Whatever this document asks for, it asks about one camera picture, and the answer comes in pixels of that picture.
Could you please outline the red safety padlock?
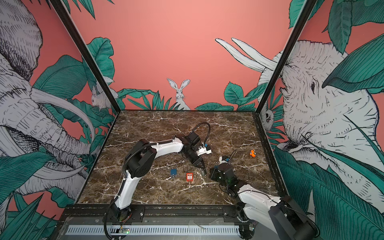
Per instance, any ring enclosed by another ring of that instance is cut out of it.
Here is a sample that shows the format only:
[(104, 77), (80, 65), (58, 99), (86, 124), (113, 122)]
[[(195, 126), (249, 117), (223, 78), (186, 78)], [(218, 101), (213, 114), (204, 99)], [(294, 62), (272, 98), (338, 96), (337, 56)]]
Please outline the red safety padlock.
[(194, 181), (194, 174), (193, 173), (186, 173), (186, 181), (187, 182), (193, 182)]

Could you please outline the blue padlock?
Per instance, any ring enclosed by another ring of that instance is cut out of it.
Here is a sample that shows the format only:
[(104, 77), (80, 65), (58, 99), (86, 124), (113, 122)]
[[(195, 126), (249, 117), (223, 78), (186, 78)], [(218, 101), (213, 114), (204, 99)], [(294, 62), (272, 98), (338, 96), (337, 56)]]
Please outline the blue padlock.
[(171, 178), (175, 178), (178, 175), (178, 170), (177, 169), (171, 169), (170, 175), (171, 175)]

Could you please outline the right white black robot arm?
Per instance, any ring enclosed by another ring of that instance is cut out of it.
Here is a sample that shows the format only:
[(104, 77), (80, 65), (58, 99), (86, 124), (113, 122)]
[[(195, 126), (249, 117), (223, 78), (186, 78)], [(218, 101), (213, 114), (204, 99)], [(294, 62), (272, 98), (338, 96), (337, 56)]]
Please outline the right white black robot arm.
[(260, 223), (281, 240), (314, 240), (320, 236), (320, 228), (294, 199), (288, 195), (274, 197), (253, 188), (236, 177), (229, 163), (223, 161), (211, 168), (209, 177), (238, 201), (235, 216), (241, 222)]

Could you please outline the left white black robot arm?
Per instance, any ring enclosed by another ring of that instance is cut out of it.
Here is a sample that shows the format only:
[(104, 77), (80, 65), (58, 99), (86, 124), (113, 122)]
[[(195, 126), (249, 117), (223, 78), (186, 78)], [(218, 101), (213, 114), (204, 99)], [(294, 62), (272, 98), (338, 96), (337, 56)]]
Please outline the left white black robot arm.
[(201, 142), (195, 133), (187, 136), (176, 135), (170, 140), (149, 142), (141, 139), (125, 158), (122, 172), (123, 180), (119, 191), (106, 209), (105, 221), (112, 218), (124, 222), (131, 218), (131, 204), (139, 181), (151, 169), (156, 158), (168, 154), (183, 154), (191, 164), (206, 175), (206, 165), (202, 155), (211, 154), (211, 146)]

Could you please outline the orange toy car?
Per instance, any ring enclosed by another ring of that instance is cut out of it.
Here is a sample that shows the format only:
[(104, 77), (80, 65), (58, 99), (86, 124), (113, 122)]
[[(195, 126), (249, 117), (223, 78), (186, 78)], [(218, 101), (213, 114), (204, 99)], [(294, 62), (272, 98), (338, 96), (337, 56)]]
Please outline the orange toy car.
[(251, 150), (250, 151), (250, 156), (255, 158), (256, 157), (256, 153), (255, 153), (255, 150)]

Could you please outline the black mounting rail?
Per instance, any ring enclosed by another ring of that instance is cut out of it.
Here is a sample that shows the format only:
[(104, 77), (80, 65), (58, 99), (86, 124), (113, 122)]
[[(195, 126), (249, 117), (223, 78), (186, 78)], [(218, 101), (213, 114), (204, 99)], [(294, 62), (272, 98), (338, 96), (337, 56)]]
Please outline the black mounting rail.
[(107, 220), (108, 223), (142, 223), (148, 218), (223, 218), (226, 223), (251, 223), (271, 221), (270, 215), (252, 214), (240, 217), (237, 205), (131, 205), (126, 220), (120, 220), (113, 210), (107, 210), (105, 204), (76, 204), (66, 208), (59, 220), (63, 223), (70, 218), (93, 218)]

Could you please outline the left black frame post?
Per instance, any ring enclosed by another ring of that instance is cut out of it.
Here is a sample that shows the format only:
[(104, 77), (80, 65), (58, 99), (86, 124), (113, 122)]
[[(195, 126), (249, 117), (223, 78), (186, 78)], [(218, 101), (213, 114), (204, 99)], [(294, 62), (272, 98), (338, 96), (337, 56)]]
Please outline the left black frame post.
[(95, 59), (91, 55), (91, 52), (89, 51), (88, 46), (86, 45), (83, 37), (79, 33), (79, 31), (78, 31), (75, 23), (73, 22), (65, 4), (59, 0), (52, 0), (52, 1), (50, 1), (50, 3), (53, 6), (53, 8), (55, 9), (55, 12), (59, 16), (60, 20), (62, 21), (63, 25), (65, 26), (66, 30), (68, 31), (69, 35), (71, 36), (72, 40), (74, 41), (75, 45), (77, 46), (78, 50), (80, 51), (82, 57), (84, 58), (88, 67), (90, 68), (92, 74), (97, 79), (98, 83), (101, 85), (101, 88), (103, 89), (107, 98), (111, 102), (113, 109), (116, 111), (117, 114), (119, 114), (121, 112), (121, 109), (120, 109), (115, 97), (112, 95), (112, 92), (110, 91), (109, 86), (105, 82), (104, 77), (103, 77), (98, 65), (95, 62)]

